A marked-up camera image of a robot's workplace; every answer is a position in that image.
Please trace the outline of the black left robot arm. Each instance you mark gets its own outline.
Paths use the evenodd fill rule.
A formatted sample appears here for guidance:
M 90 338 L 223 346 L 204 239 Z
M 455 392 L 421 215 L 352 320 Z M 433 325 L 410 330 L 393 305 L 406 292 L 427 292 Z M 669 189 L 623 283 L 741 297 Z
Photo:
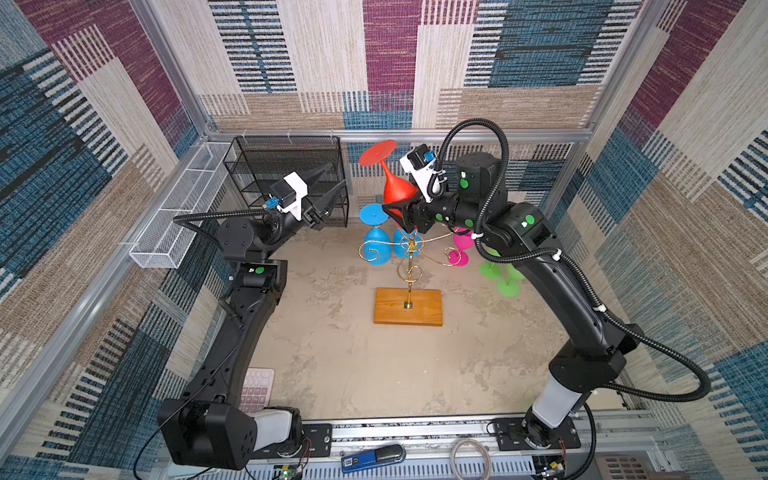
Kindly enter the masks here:
M 321 197 L 310 196 L 329 169 L 292 172 L 271 185 L 263 206 L 217 213 L 222 222 L 210 239 L 233 264 L 234 277 L 219 301 L 226 317 L 206 358 L 157 414 L 155 432 L 174 463 L 240 471 L 256 450 L 296 454 L 303 446 L 298 409 L 268 407 L 250 416 L 239 406 L 249 362 L 287 285 L 288 263 L 273 254 L 303 227 L 322 229 L 343 195 L 340 180 Z

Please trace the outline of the red wine glass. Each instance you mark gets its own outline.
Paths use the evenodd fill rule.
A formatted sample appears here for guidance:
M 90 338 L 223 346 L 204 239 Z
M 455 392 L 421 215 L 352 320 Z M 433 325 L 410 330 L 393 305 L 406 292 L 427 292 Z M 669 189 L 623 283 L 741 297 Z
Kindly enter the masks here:
M 369 147 L 359 159 L 362 166 L 381 165 L 386 177 L 383 200 L 385 204 L 397 203 L 411 199 L 419 193 L 419 189 L 409 181 L 394 175 L 386 164 L 386 159 L 394 152 L 397 142 L 384 140 Z

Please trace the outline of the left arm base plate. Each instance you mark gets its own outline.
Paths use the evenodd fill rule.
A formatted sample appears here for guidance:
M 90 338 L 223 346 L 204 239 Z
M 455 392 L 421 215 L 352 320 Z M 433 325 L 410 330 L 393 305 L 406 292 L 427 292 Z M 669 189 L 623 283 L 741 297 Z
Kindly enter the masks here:
M 331 423 L 304 423 L 299 457 L 328 458 L 331 455 L 333 425 Z

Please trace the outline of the magenta wine glass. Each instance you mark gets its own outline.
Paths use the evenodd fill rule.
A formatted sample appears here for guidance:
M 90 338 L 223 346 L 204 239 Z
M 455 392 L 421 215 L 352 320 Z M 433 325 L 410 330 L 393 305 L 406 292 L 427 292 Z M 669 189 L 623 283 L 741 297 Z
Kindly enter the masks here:
M 470 261 L 469 250 L 474 245 L 470 231 L 466 228 L 456 228 L 451 238 L 454 247 L 448 253 L 449 263 L 454 267 L 466 266 Z

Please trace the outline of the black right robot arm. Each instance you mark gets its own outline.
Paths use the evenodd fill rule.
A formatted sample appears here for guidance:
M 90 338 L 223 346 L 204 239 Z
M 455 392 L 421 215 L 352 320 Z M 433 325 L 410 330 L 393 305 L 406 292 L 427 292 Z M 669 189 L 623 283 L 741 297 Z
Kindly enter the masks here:
M 455 168 L 457 188 L 451 191 L 444 162 L 452 140 L 469 127 L 490 130 L 499 142 L 500 154 L 475 152 L 460 157 Z M 400 163 L 407 176 L 386 186 L 384 212 L 408 233 L 425 233 L 441 223 L 469 238 L 485 260 L 513 266 L 545 300 L 568 335 L 549 363 L 544 391 L 521 422 L 530 447 L 555 446 L 569 416 L 586 405 L 595 389 L 667 403 L 693 402 L 710 393 L 711 379 L 702 367 L 610 311 L 577 262 L 563 252 L 554 226 L 537 206 L 509 200 L 509 142 L 496 123 L 482 118 L 462 121 L 449 131 L 438 150 L 418 145 Z M 663 394 L 617 383 L 627 355 L 639 345 L 689 369 L 698 386 L 691 392 Z

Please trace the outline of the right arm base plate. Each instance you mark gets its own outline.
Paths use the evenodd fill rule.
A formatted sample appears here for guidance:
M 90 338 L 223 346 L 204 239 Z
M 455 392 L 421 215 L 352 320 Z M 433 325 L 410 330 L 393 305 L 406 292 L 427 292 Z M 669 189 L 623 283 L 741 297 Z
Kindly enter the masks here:
M 492 435 L 500 451 L 578 449 L 582 441 L 570 417 L 557 428 L 547 427 L 535 417 L 525 416 L 496 418 L 491 422 Z

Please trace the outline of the green wine glass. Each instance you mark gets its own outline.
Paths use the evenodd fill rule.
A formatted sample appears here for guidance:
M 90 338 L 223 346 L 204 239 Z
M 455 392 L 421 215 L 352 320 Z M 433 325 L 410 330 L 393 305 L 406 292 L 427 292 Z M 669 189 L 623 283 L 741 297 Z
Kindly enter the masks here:
M 484 250 L 493 257 L 498 257 L 499 253 L 488 246 L 484 246 Z M 489 280 L 500 279 L 503 275 L 503 267 L 500 264 L 485 260 L 480 266 L 481 274 Z
M 507 276 L 500 279 L 496 286 L 497 290 L 505 297 L 516 297 L 521 292 L 521 282 L 525 276 L 513 265 L 506 265 Z

